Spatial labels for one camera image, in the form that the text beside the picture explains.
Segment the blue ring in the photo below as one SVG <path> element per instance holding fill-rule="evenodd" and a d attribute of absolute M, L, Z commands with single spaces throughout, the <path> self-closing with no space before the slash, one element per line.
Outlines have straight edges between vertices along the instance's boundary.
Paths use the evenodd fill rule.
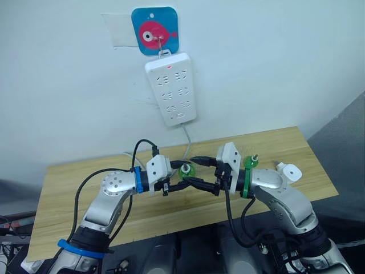
<path fill-rule="evenodd" d="M 83 250 L 83 249 L 73 247 L 68 242 L 66 242 L 66 240 L 64 240 L 64 239 L 60 239 L 58 241 L 57 245 L 59 247 L 64 248 L 65 250 L 67 250 L 71 253 L 78 254 L 78 255 L 81 255 L 81 256 L 85 256 L 85 257 L 90 257 L 90 258 L 95 258 L 95 259 L 102 259 L 105 255 L 104 253 L 93 252 L 93 251 L 88 251 L 88 250 Z"/>
<path fill-rule="evenodd" d="M 137 192 L 142 193 L 143 186 L 142 186 L 142 180 L 141 180 L 140 167 L 135 167 L 135 178 L 136 178 Z"/>

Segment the wooden table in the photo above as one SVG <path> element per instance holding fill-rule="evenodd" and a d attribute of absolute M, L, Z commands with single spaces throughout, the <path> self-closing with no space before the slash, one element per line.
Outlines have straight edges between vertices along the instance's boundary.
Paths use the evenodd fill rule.
<path fill-rule="evenodd" d="M 283 128 L 241 136 L 194 143 L 189 157 L 216 156 L 219 146 L 233 141 L 242 155 L 259 155 L 258 168 L 274 168 L 274 161 L 293 163 L 303 172 L 303 178 L 293 186 L 302 191 L 309 200 L 318 200 L 337 195 L 337 191 L 323 170 L 318 159 L 308 146 L 297 127 Z M 160 153 L 170 160 L 181 159 L 186 146 L 167 147 Z M 151 152 L 140 152 L 137 157 L 146 163 Z M 108 167 L 129 168 L 131 159 L 125 155 L 110 156 L 81 162 L 51 166 L 44 179 L 42 193 L 31 237 L 28 260 L 48 259 L 58 250 L 59 239 L 66 239 L 72 226 L 74 197 L 79 184 L 96 170 Z M 214 182 L 214 167 L 197 166 L 197 176 Z M 79 221 L 100 188 L 106 174 L 91 179 L 80 196 Z M 172 184 L 178 182 L 174 176 Z M 239 217 L 248 203 L 236 193 L 232 197 L 233 217 Z M 124 215 L 128 201 L 122 211 Z M 268 208 L 257 201 L 249 211 L 255 214 Z M 128 221 L 112 245 L 146 239 L 157 235 L 181 231 L 193 227 L 227 220 L 225 198 L 222 193 L 215 197 L 210 193 L 188 187 L 163 197 L 161 192 L 135 195 Z"/>

